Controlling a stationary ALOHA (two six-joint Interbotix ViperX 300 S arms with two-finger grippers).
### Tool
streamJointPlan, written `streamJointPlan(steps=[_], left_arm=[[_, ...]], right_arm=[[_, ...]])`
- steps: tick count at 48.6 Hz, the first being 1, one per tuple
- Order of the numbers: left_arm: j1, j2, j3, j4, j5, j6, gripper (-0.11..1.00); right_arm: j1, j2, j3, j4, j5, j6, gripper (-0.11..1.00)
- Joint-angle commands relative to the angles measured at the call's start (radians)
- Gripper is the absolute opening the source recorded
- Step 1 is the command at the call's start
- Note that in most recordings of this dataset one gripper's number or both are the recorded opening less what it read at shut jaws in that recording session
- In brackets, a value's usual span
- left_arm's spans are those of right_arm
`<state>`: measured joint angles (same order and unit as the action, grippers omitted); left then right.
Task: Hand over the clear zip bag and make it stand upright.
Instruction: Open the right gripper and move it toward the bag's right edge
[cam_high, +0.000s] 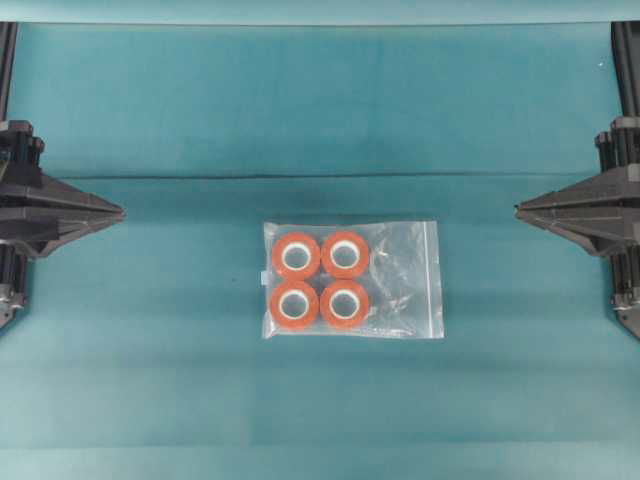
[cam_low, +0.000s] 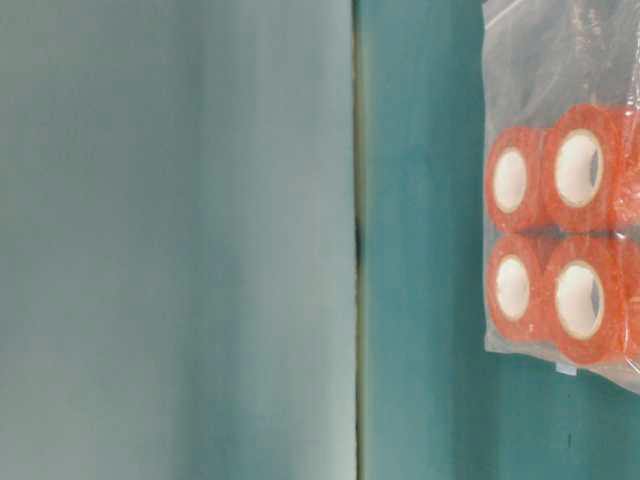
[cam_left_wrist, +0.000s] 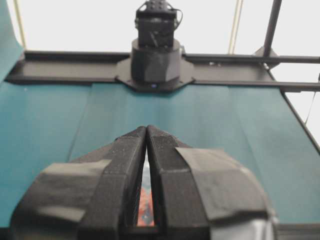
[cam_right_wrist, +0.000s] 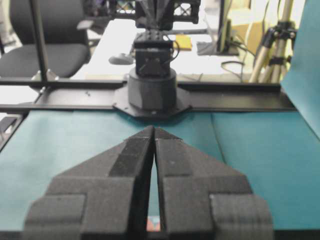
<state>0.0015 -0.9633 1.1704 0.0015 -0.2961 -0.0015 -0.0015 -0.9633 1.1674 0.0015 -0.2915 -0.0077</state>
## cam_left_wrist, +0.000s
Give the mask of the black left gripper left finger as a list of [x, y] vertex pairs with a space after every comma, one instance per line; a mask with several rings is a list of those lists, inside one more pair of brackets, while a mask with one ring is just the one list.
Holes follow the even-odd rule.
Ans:
[[146, 128], [45, 168], [14, 209], [12, 240], [117, 240], [138, 222]]

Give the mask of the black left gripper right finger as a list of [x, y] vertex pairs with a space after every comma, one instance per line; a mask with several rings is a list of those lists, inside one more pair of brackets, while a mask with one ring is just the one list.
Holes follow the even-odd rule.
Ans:
[[223, 150], [193, 148], [153, 125], [146, 144], [163, 239], [276, 239], [276, 213], [248, 168]]

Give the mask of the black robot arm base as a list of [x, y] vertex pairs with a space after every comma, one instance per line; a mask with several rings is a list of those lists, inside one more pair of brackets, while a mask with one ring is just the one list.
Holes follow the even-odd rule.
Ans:
[[194, 82], [194, 65], [174, 38], [182, 21], [177, 12], [166, 0], [147, 0], [136, 10], [138, 37], [129, 58], [117, 63], [117, 81], [143, 93], [169, 93]]

